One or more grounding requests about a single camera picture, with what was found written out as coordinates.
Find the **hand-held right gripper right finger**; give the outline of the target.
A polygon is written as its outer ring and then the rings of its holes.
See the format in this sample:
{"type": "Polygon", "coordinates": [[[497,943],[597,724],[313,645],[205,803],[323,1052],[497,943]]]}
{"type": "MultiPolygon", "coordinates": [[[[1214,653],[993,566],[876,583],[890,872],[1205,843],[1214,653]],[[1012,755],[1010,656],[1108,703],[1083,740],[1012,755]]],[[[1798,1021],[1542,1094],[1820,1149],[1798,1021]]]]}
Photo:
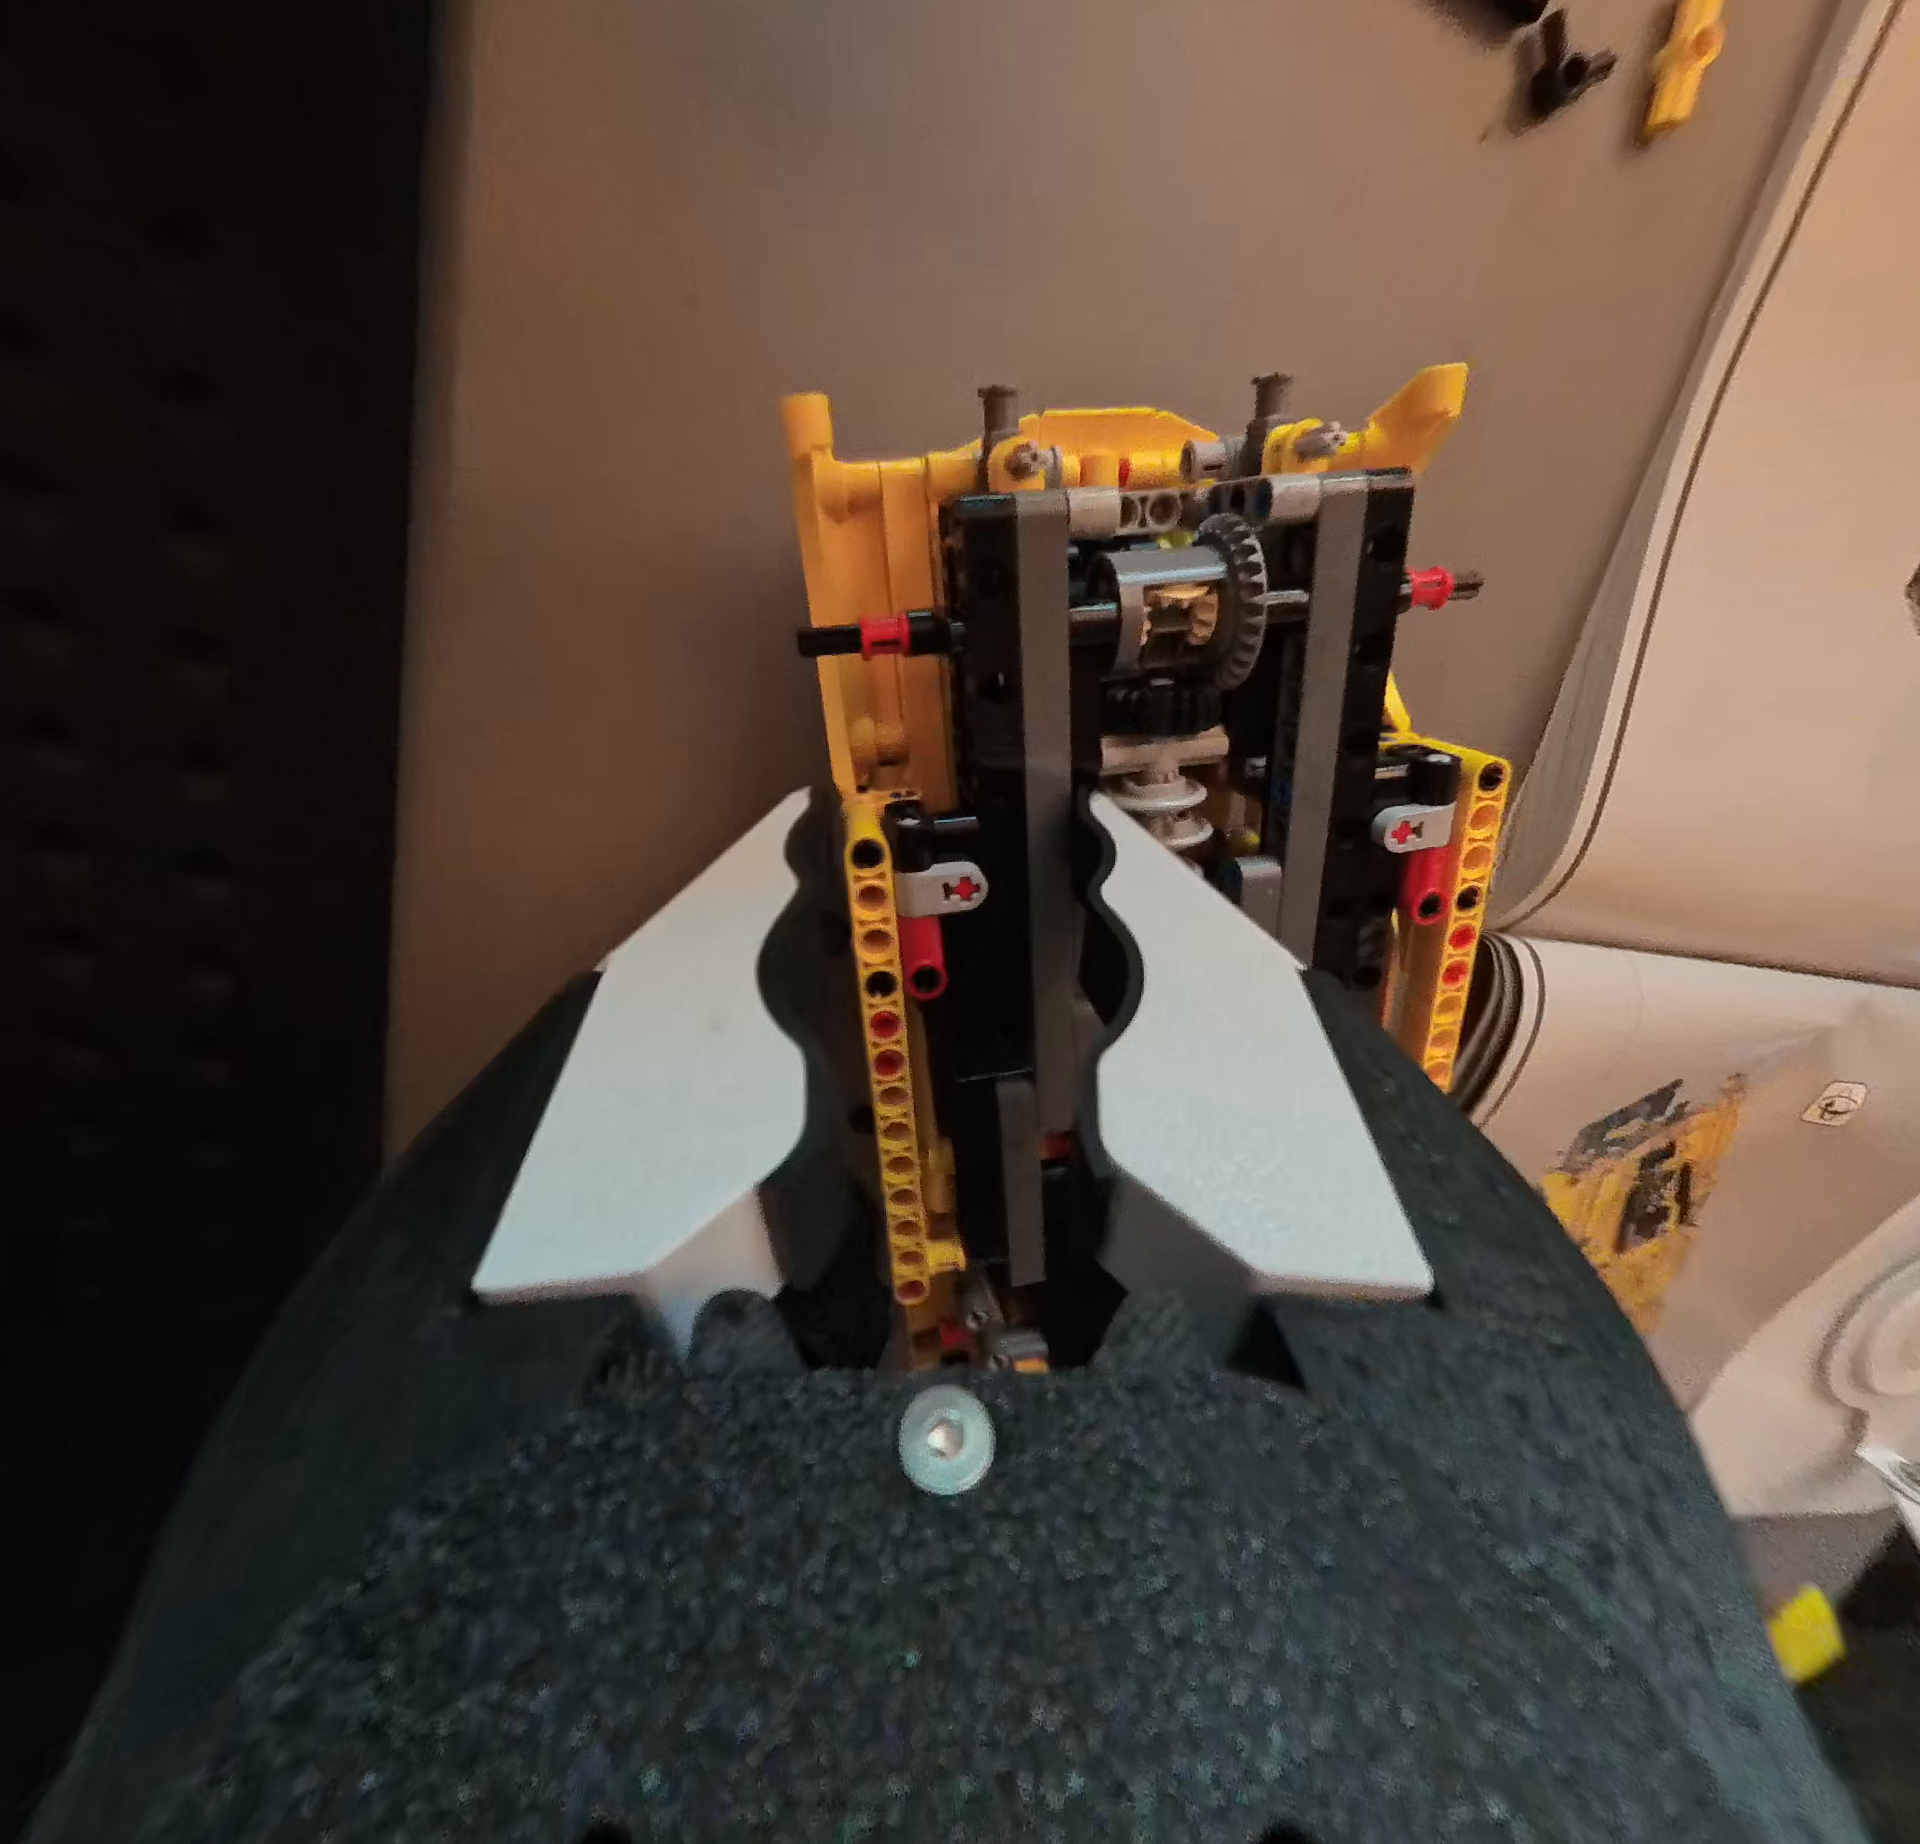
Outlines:
{"type": "Polygon", "coordinates": [[[1114,798],[1079,806],[1079,1132],[1098,1261],[1227,1360],[1261,1303],[1422,1303],[1433,1266],[1299,960],[1114,798]]]}

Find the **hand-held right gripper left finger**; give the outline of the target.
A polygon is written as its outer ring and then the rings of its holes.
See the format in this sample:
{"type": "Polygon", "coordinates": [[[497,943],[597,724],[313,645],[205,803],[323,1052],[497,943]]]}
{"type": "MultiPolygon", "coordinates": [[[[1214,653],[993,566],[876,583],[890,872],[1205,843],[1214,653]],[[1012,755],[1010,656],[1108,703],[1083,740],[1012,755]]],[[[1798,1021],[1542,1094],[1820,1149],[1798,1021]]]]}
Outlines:
{"type": "Polygon", "coordinates": [[[603,960],[472,1276],[628,1298],[685,1348],[727,1291],[817,1285],[850,1228],[835,811],[798,790],[603,960]]]}

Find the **yellow brick car model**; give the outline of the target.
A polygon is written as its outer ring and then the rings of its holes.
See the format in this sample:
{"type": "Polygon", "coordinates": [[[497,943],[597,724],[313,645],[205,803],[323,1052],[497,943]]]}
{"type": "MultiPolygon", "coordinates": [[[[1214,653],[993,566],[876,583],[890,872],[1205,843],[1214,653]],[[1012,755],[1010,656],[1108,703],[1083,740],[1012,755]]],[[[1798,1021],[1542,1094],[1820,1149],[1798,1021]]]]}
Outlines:
{"type": "Polygon", "coordinates": [[[832,1358],[1044,1374],[1128,1296],[1081,1120],[1092,791],[1285,945],[1346,1075],[1381,1026],[1390,1075],[1448,1088],[1509,767],[1421,731],[1394,657],[1404,618],[1480,589],[1410,557],[1468,367],[1359,427],[1287,392],[1258,375],[1219,434],[991,386],[971,442],[878,460],[826,394],[780,406],[870,1271],[832,1358]]]}

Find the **dark perforated panel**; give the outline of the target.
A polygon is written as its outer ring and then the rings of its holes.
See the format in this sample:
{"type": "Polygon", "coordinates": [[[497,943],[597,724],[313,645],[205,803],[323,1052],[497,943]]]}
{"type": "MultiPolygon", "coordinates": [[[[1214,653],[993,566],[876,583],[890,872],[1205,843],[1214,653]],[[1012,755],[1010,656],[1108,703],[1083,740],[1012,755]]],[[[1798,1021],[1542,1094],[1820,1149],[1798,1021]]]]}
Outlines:
{"type": "Polygon", "coordinates": [[[2,0],[5,1813],[383,1134],[439,0],[2,0]]]}

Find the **open instruction booklet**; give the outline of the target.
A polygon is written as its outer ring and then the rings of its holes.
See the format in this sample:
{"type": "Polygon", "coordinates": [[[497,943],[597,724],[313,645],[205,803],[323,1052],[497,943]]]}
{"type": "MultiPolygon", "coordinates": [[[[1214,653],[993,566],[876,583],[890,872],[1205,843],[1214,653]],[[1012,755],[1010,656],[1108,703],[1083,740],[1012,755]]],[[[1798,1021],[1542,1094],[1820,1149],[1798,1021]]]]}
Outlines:
{"type": "Polygon", "coordinates": [[[1461,1094],[1726,1510],[1878,1514],[1823,1360],[1917,1257],[1917,0],[1846,0],[1500,861],[1461,1094]]]}

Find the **black connector piece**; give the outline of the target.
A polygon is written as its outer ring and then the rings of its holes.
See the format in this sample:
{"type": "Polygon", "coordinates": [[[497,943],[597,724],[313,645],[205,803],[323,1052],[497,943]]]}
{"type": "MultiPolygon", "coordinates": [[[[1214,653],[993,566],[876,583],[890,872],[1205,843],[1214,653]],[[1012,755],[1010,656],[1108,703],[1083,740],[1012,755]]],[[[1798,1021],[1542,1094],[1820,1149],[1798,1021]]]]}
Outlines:
{"type": "Polygon", "coordinates": [[[1542,124],[1578,103],[1610,80],[1620,56],[1607,45],[1582,47],[1572,40],[1565,8],[1550,8],[1528,27],[1527,63],[1519,116],[1524,124],[1542,124]]]}

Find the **yellow connector piece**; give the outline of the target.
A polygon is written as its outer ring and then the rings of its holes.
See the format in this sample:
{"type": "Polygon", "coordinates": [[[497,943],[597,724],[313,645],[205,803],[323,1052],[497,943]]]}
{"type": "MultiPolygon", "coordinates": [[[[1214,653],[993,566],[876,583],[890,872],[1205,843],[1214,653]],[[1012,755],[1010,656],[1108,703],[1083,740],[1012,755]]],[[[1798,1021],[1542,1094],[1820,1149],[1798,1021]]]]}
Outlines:
{"type": "Polygon", "coordinates": [[[1667,37],[1650,60],[1642,148],[1694,119],[1705,80],[1725,50],[1728,0],[1675,0],[1667,37]]]}

